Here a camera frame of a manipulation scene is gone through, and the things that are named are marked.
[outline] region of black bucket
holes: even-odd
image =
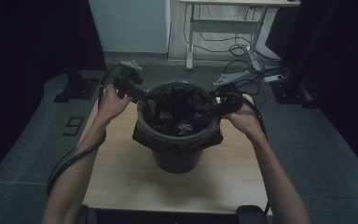
[[[138,103],[138,120],[132,138],[153,150],[156,164],[172,174],[195,168],[206,147],[218,145],[223,136],[220,119],[207,118],[197,108],[217,104],[199,83],[174,79],[148,91],[155,98]]]

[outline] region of forearm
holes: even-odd
[[[252,144],[277,223],[310,223],[307,207],[267,140],[259,138]]]
[[[78,145],[74,156],[94,146],[103,136],[106,125],[106,123],[95,119]],[[55,223],[56,221],[61,223],[75,222],[78,209],[83,202],[90,182],[97,150],[92,151],[68,167],[57,179],[45,208],[44,223]]]

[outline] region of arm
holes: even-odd
[[[252,109],[243,105],[236,113],[226,115],[225,119],[252,142],[277,223],[310,223],[306,205],[272,151]]]
[[[106,126],[120,115],[132,99],[119,99],[113,85],[109,85],[101,101],[98,114],[88,132],[77,146],[75,155],[95,145],[103,136]],[[97,150],[75,162],[57,179],[48,197],[42,223],[75,223],[90,182]]]

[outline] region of white desk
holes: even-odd
[[[299,7],[300,1],[287,0],[180,0],[181,3],[191,5],[189,39],[187,46],[186,69],[193,69],[193,32],[203,33],[229,33],[255,35],[251,45],[247,47],[248,55],[253,67],[261,71],[255,55],[255,45],[260,36],[264,19],[269,7]],[[199,20],[194,18],[195,5],[221,5],[221,6],[253,6],[262,7],[263,12],[258,21],[220,21],[220,20]]]
[[[97,113],[94,106],[85,130]],[[192,171],[173,175],[154,162],[151,149],[132,140],[136,105],[107,128],[83,204],[96,209],[235,214],[240,205],[264,208],[267,195],[251,143],[227,120],[224,140],[206,148]]]

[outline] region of gray carpet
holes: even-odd
[[[145,89],[171,78],[193,79],[211,89],[224,66],[195,66],[191,72],[184,66],[173,65],[143,65],[143,68]],[[83,75],[101,77],[103,72]],[[76,145],[87,123],[96,92],[91,100],[53,103],[66,82],[62,75],[46,83],[39,108],[0,164],[0,223],[40,222],[48,175],[56,162]],[[320,110],[279,105],[270,86],[260,84],[263,91],[255,101],[260,105],[265,101],[261,113],[268,139],[309,207],[314,223],[358,223],[358,160],[350,147]],[[62,135],[76,130],[66,127],[70,118],[84,118],[76,136]]]

